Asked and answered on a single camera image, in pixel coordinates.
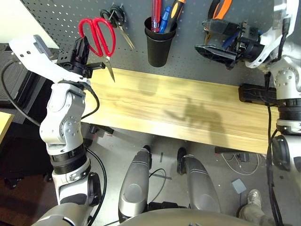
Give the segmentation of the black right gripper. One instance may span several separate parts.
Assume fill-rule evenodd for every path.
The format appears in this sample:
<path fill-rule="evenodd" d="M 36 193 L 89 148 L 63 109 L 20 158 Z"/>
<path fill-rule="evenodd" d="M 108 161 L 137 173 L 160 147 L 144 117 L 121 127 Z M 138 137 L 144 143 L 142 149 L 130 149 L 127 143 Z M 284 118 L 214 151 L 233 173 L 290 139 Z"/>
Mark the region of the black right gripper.
<path fill-rule="evenodd" d="M 247 21 L 239 24 L 231 23 L 222 19 L 208 19 L 203 23 L 204 29 L 216 34 L 235 34 L 237 53 L 211 45 L 195 45 L 195 50 L 204 58 L 216 61 L 232 69 L 237 60 L 254 61 L 263 51 L 264 45 L 260 44 L 262 32 Z"/>

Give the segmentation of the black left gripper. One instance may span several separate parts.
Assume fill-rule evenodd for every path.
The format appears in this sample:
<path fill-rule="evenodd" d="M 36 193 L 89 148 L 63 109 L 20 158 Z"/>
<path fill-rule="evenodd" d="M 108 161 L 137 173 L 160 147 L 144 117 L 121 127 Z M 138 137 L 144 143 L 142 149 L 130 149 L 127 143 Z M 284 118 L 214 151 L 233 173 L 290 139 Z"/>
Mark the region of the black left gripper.
<path fill-rule="evenodd" d="M 83 40 L 83 51 L 81 54 L 81 41 Z M 69 53 L 60 53 L 58 55 L 57 65 L 69 72 L 73 72 L 83 76 L 84 78 L 92 78 L 93 70 L 105 69 L 103 62 L 88 64 L 87 60 L 90 52 L 90 45 L 87 37 L 78 38 L 75 41 L 73 51 Z"/>

